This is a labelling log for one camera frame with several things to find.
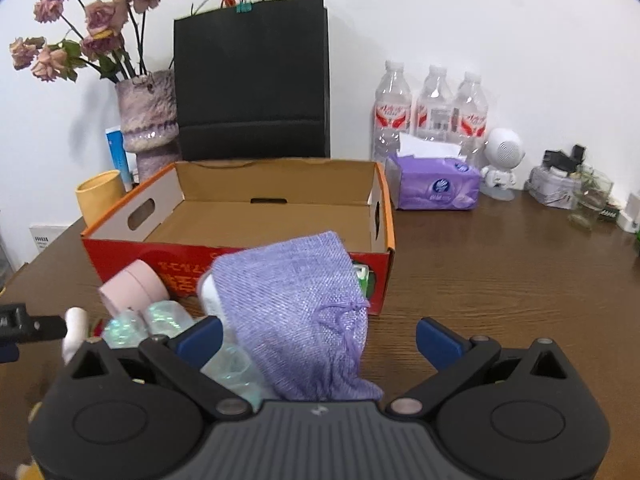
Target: yellow cup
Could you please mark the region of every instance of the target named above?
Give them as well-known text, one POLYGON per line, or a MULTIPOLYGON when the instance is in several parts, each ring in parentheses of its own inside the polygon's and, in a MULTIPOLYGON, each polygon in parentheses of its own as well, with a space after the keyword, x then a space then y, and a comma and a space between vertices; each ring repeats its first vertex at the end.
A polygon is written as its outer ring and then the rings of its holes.
POLYGON ((87 226, 97 222, 125 195, 119 170, 105 171, 76 188, 76 198, 87 226))

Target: white bottle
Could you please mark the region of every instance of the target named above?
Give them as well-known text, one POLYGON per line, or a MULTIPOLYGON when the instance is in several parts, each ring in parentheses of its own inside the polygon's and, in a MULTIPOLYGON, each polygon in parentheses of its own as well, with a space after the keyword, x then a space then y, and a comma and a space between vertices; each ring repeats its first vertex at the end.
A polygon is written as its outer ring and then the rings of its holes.
POLYGON ((461 145, 460 155, 466 156, 468 164, 476 164, 478 152, 484 144, 489 105, 482 92, 481 81, 479 75, 465 73, 465 80, 453 101, 451 131, 447 136, 449 142, 461 145))
POLYGON ((404 63, 387 61, 386 73, 376 90, 372 158, 385 162, 400 148, 400 133, 409 133, 411 90, 404 80, 404 63))
POLYGON ((453 94, 447 85, 447 69, 431 65, 416 103, 415 136, 427 140, 447 140, 451 124, 453 94))

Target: power outlet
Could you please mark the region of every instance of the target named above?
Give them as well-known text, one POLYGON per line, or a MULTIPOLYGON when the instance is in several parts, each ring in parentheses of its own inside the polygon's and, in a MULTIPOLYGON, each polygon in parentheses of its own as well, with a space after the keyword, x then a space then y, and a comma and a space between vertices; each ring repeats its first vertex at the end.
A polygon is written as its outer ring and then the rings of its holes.
POLYGON ((50 243, 58 238, 66 229, 68 225, 32 225, 29 227, 31 237, 36 243, 38 252, 41 253, 49 247, 50 243))

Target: white logo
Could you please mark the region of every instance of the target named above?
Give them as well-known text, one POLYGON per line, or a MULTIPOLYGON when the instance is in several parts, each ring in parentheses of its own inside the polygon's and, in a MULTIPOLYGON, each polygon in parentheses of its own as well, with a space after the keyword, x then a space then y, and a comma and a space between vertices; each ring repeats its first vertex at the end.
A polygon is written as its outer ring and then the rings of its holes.
POLYGON ((315 416, 323 416, 325 413, 329 413, 329 408, 318 404, 314 409, 311 410, 311 413, 313 413, 315 416))

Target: brown wooden tabletop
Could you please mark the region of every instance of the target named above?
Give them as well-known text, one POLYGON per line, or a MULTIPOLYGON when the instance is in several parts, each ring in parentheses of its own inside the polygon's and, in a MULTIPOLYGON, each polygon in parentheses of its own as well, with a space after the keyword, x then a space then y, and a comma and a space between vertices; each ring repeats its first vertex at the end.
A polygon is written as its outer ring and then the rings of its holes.
MULTIPOLYGON (((30 313, 82 306, 103 315, 100 281, 76 222, 10 283, 0 303, 30 313)), ((640 259, 634 237, 611 224, 591 234, 566 211, 527 195, 512 203, 482 197, 473 212, 398 212, 396 259, 382 315, 370 318, 362 375, 385 400, 433 373, 414 344, 416 322, 433 316, 469 337, 505 347, 555 339, 609 419, 611 446, 600 480, 640 478, 640 259)), ((60 366, 60 343, 22 346, 0 365, 0 473, 27 460, 27 415, 60 366)))

